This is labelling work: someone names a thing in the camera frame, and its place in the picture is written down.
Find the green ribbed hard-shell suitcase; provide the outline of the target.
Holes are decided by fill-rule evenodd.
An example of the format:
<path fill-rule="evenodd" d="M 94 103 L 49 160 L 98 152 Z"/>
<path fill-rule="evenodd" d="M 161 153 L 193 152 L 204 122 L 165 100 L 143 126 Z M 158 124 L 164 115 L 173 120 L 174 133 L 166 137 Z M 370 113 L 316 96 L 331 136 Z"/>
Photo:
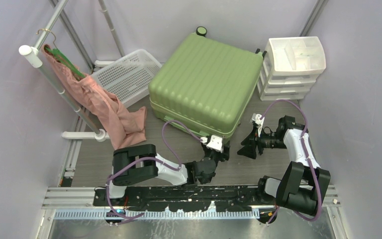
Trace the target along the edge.
<path fill-rule="evenodd" d="M 199 26 L 177 47 L 149 84 L 155 116 L 181 130 L 230 139 L 240 124 L 263 56 L 207 38 Z"/>

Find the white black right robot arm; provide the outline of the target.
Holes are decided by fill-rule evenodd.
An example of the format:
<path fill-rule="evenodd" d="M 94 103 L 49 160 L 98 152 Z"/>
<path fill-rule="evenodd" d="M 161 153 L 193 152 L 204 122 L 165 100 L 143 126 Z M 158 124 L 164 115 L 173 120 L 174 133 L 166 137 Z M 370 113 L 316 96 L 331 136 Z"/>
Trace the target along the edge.
<path fill-rule="evenodd" d="M 331 179 L 330 172 L 316 162 L 305 125 L 294 117 L 279 119 L 276 131 L 265 132 L 261 114 L 252 115 L 253 129 L 241 142 L 238 155 L 256 159 L 264 149 L 286 149 L 290 164 L 282 179 L 264 176 L 259 180 L 257 200 L 270 202 L 316 219 Z"/>

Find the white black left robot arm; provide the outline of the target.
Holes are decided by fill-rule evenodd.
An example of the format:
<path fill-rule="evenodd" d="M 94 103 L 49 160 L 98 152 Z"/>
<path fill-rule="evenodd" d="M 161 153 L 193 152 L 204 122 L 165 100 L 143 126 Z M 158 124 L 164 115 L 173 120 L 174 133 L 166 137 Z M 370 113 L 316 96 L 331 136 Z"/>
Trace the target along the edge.
<path fill-rule="evenodd" d="M 158 178 L 173 186 L 193 187 L 210 183 L 215 176 L 219 162 L 229 159 L 230 143 L 221 143 L 216 151 L 209 144 L 202 143 L 204 157 L 200 161 L 177 164 L 156 152 L 156 146 L 145 144 L 118 149 L 113 152 L 112 175 L 122 171 L 110 180 L 105 198 L 114 206 L 123 203 L 126 188 L 137 183 Z"/>

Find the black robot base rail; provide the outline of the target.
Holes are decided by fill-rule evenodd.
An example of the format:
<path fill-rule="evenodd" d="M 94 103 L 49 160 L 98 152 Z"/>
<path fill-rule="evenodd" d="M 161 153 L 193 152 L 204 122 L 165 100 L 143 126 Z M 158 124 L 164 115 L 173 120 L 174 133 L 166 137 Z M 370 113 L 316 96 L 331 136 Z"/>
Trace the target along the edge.
<path fill-rule="evenodd" d="M 106 189 L 95 188 L 93 206 L 106 209 L 109 223 L 132 220 L 256 219 L 274 222 L 277 207 L 263 198 L 257 186 L 134 186 L 124 196 L 108 199 Z"/>

